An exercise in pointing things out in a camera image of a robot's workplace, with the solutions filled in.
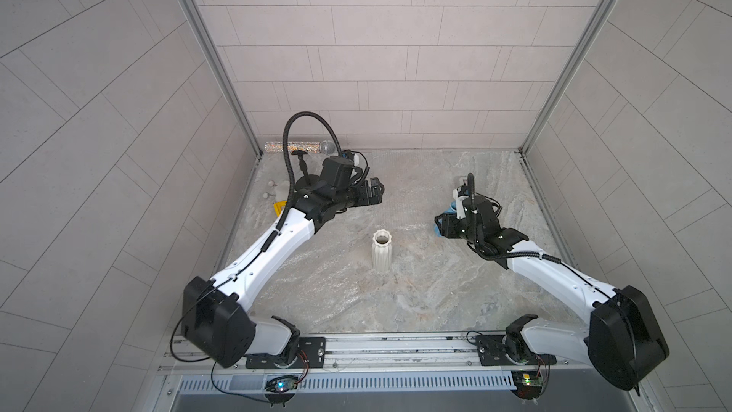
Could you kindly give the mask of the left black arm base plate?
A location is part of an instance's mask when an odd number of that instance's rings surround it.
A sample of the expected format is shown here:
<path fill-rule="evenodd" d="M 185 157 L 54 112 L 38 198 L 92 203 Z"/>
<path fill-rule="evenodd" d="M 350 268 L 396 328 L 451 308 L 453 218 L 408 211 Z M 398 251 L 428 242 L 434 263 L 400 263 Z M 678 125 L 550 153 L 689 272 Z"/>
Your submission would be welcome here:
<path fill-rule="evenodd" d="M 279 355 L 260 354 L 246 357 L 248 369 L 322 368 L 326 351 L 324 337 L 299 337 L 290 341 Z"/>

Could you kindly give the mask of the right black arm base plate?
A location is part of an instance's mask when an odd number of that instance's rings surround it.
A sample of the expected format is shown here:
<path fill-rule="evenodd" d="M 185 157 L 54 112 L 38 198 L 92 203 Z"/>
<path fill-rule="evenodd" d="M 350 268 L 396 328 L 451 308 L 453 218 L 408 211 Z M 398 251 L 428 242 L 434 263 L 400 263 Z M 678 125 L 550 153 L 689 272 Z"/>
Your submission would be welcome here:
<path fill-rule="evenodd" d="M 553 355 L 536 354 L 518 339 L 505 334 L 478 334 L 470 339 L 478 350 L 482 366 L 539 366 L 554 365 Z"/>

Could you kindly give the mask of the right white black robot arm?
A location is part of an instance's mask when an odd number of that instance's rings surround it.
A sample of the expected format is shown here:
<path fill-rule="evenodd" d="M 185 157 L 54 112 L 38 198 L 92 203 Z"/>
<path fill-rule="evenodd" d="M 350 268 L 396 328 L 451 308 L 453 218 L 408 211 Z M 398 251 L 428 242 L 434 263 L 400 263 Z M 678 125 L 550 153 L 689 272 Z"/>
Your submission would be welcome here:
<path fill-rule="evenodd" d="M 664 362 L 670 349 L 644 293 L 617 288 L 547 254 L 524 233 L 481 211 L 447 211 L 435 218 L 441 237 L 463 240 L 485 261 L 528 278 L 569 307 L 578 324 L 526 314 L 505 329 L 504 353 L 514 364 L 557 356 L 590 365 L 629 391 Z"/>

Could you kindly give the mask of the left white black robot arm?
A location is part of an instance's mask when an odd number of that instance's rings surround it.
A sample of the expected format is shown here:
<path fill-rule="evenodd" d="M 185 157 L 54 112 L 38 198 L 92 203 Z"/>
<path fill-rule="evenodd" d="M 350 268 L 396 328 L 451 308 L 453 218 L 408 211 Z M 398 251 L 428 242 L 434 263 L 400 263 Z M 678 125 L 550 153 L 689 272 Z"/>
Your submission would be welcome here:
<path fill-rule="evenodd" d="M 270 357 L 290 364 L 297 356 L 299 330 L 283 318 L 249 315 L 259 292 L 320 228 L 349 208 L 380 204 L 385 186 L 377 179 L 337 187 L 317 179 L 291 188 L 286 209 L 269 231 L 209 280 L 193 278 L 183 292 L 182 336 L 222 367 L 245 357 Z"/>

